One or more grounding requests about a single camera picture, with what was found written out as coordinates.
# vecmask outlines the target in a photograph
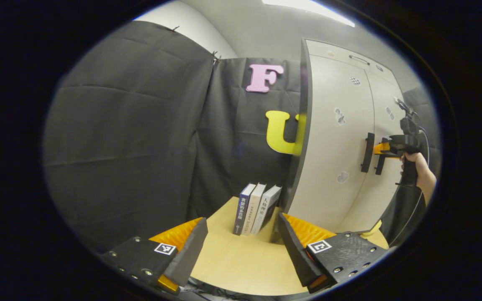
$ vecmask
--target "table surface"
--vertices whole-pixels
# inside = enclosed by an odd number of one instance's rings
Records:
[[[239,198],[232,197],[207,220],[208,235],[191,277],[229,291],[280,296],[305,293],[283,244],[270,238],[279,208],[258,235],[232,233]],[[366,237],[388,248],[379,230]]]

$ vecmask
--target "ceiling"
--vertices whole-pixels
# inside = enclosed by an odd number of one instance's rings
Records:
[[[403,92],[420,86],[406,61],[359,21],[350,27],[296,8],[262,0],[182,0],[222,34],[239,57],[300,60],[301,38],[325,41],[367,56],[394,73]]]

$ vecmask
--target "cabinet handle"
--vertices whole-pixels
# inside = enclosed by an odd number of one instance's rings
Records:
[[[350,58],[350,59],[355,58],[355,59],[357,59],[358,61],[361,61],[362,63],[366,63],[366,64],[368,64],[368,65],[371,65],[371,64],[369,63],[369,61],[366,61],[365,59],[360,59],[359,57],[354,56],[354,55],[349,55],[349,58]]]
[[[371,157],[373,156],[373,145],[375,144],[375,134],[367,133],[366,138],[366,152],[364,153],[364,162],[360,164],[362,173],[369,171],[369,165],[371,164]]]

